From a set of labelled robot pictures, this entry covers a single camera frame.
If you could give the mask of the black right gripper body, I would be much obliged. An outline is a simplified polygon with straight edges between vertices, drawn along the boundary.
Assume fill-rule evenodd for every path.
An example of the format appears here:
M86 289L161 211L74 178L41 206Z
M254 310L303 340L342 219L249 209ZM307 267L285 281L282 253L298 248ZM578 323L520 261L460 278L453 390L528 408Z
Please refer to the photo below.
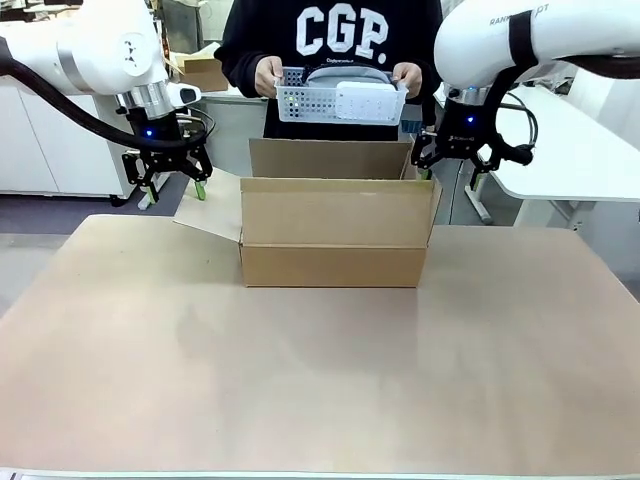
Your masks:
M500 100L488 100L483 105L474 105L447 98L436 130L433 160L472 160L483 147L488 146L491 154L488 159L483 157L482 161L500 161L500 150L494 146L500 103Z

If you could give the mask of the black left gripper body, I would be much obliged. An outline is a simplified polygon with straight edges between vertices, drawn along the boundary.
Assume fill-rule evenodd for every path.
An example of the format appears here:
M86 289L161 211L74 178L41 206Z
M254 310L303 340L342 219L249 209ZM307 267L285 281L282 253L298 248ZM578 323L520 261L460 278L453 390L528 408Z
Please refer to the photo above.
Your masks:
M187 120L185 108L151 119L143 108L130 109L126 119L132 132L145 144L140 151L147 167L182 168L194 165L201 153L201 119Z

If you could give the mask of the person's left hand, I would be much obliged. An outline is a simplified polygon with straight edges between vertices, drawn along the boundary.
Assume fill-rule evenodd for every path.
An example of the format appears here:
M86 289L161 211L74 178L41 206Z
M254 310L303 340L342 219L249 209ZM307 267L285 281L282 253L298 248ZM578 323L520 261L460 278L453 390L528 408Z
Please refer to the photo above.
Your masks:
M413 99L422 88L422 70L415 63L398 63L392 71L392 82L396 86L403 86L407 90L406 98Z

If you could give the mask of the person's right hand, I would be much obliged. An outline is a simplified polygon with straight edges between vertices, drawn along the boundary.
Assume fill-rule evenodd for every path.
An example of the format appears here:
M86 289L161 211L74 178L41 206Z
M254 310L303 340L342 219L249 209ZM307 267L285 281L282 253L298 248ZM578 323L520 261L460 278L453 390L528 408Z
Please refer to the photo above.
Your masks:
M259 97L275 99L276 84L283 78L282 60L278 56L261 58L255 69L254 87Z

